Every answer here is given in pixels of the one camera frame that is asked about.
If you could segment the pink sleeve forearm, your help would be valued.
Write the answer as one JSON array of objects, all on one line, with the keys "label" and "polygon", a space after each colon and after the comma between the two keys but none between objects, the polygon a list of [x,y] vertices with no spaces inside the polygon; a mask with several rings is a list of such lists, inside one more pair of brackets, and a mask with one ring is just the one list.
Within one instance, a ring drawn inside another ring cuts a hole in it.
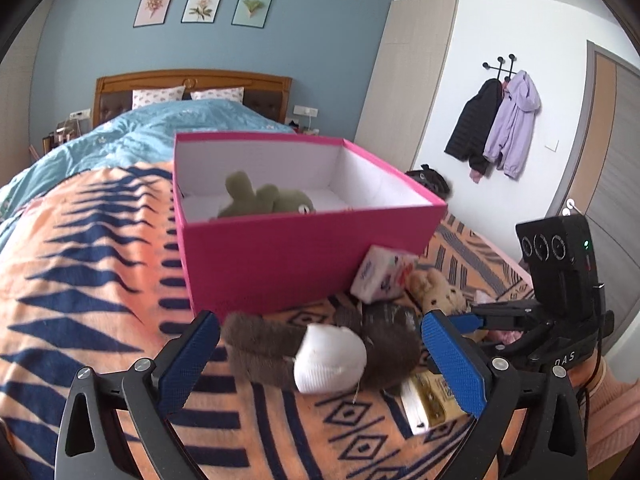
[{"label": "pink sleeve forearm", "polygon": [[597,353],[568,371],[574,387],[587,386],[586,437],[590,479],[611,479],[639,437],[639,382],[621,382]]}]

